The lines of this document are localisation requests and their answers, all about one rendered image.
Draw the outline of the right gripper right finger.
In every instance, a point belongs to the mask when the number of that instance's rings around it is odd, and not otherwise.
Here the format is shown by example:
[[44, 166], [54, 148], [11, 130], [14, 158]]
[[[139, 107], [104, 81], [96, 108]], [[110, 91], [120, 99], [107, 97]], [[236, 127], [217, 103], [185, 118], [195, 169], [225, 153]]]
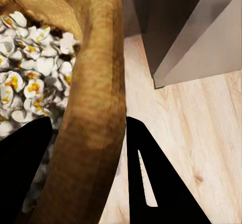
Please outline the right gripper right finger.
[[[127, 117], [130, 224], [211, 224], [146, 125]], [[158, 207], [146, 204], [138, 150]]]

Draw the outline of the popcorn bag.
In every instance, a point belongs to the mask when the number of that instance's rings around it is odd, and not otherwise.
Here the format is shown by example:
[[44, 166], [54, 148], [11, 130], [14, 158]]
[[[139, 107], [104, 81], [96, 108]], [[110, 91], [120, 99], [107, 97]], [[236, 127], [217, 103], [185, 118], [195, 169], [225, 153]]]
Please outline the popcorn bag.
[[14, 224], [99, 224], [120, 175], [127, 123], [122, 0], [0, 0], [0, 15], [23, 14], [28, 27], [50, 29], [80, 44], [68, 104], [55, 137], [36, 208]]

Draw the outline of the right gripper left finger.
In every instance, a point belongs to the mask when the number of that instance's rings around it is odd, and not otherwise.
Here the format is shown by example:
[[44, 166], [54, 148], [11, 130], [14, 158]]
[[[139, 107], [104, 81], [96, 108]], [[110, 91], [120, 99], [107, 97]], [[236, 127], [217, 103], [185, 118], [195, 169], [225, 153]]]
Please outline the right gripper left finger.
[[0, 140], [0, 224], [15, 223], [53, 134], [43, 116]]

